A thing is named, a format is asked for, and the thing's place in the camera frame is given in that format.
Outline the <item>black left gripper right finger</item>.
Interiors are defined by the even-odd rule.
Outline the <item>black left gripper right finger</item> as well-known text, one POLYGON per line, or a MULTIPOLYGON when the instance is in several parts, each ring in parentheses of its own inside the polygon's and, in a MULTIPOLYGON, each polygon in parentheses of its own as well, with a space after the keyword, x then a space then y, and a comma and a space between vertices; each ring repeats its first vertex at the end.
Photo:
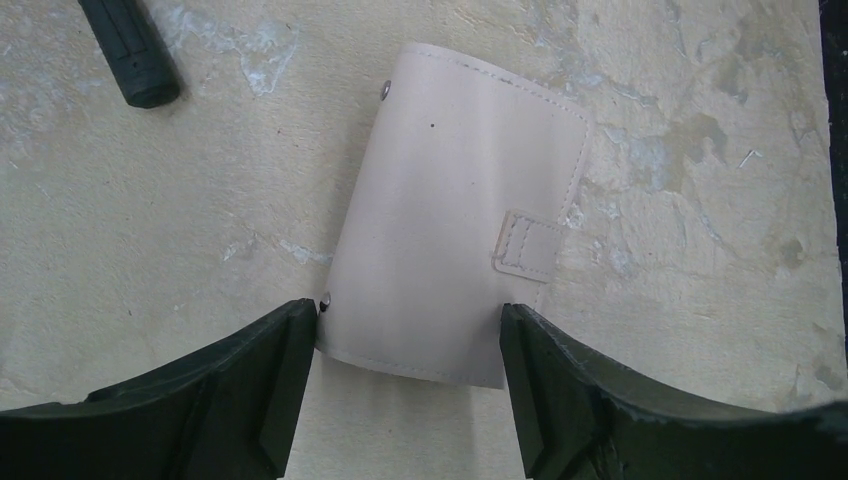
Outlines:
POLYGON ((654 380, 507 304, 500 349, 529 479, 843 479, 843 401, 771 413, 654 380))

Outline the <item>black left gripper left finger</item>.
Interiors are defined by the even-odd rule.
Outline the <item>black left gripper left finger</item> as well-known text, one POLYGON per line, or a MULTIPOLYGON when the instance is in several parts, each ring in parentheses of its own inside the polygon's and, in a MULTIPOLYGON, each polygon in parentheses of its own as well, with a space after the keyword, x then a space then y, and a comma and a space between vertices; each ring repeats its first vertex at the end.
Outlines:
POLYGON ((82 402, 1 414, 5 479, 278 479, 313 359, 317 309, 294 300, 82 402))

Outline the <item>black handled claw hammer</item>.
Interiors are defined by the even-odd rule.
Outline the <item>black handled claw hammer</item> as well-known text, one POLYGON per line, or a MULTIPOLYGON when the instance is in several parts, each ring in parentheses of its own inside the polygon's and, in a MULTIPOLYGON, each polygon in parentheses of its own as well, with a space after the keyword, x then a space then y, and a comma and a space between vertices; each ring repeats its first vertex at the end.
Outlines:
POLYGON ((153 109, 179 97, 175 64, 140 1, 80 0, 79 5, 129 106, 153 109))

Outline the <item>beige leather card holder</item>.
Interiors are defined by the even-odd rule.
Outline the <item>beige leather card holder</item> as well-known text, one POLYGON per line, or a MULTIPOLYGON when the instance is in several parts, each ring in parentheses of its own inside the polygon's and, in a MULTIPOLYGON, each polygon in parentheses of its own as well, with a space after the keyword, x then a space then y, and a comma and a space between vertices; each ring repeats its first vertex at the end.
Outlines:
POLYGON ((544 304, 593 127, 517 74, 404 46, 331 263, 318 349, 377 372, 502 388, 502 307, 544 304))

